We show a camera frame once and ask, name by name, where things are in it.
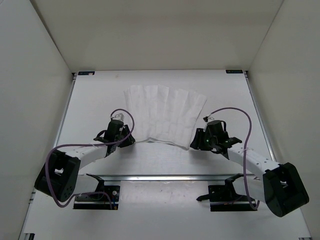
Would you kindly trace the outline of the white pleated skirt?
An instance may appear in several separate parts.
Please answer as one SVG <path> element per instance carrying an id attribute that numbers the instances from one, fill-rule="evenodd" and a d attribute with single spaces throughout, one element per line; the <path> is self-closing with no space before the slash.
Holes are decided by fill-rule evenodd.
<path id="1" fill-rule="evenodd" d="M 161 142 L 189 149 L 207 97 L 163 85 L 132 85 L 124 91 L 137 142 Z"/>

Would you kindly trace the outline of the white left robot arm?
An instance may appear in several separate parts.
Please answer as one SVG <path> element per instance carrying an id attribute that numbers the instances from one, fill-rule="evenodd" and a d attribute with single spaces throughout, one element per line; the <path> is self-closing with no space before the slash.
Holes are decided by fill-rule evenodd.
<path id="1" fill-rule="evenodd" d="M 61 144 L 52 148 L 36 177 L 37 191 L 65 208 L 73 198 L 113 204 L 102 175 L 201 175 L 209 156 L 205 151 L 184 149 L 161 142 L 135 142 L 132 127 L 112 116 L 106 129 L 89 143 Z"/>

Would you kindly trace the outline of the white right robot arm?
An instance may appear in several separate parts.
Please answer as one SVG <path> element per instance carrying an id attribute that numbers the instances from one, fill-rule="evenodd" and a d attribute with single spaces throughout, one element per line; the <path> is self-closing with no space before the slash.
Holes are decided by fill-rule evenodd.
<path id="1" fill-rule="evenodd" d="M 283 217 L 310 201 L 293 164 L 264 158 L 248 149 L 245 142 L 229 137 L 225 121 L 213 120 L 205 128 L 198 128 L 191 148 L 222 155 L 243 167 L 243 172 L 227 178 L 219 191 L 198 197 L 199 202 L 212 200 L 228 204 L 247 197 L 250 203 L 264 202 L 273 214 Z"/>

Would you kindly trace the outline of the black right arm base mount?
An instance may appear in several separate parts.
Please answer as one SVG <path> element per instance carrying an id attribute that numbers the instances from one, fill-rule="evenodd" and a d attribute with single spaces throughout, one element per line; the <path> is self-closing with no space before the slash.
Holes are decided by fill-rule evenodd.
<path id="1" fill-rule="evenodd" d="M 209 185 L 208 194 L 199 196 L 198 202 L 209 200 L 211 212 L 249 212 L 254 211 L 257 201 L 248 201 L 246 193 L 237 194 L 234 188 L 236 180 L 242 180 L 243 174 L 238 173 L 224 180 L 224 185 Z"/>

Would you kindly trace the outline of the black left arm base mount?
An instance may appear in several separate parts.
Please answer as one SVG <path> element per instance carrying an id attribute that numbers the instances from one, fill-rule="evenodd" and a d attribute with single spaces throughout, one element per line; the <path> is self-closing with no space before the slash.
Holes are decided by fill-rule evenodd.
<path id="1" fill-rule="evenodd" d="M 79 175 L 74 193 L 75 210 L 110 210 L 119 209 L 121 184 L 93 174 Z"/>

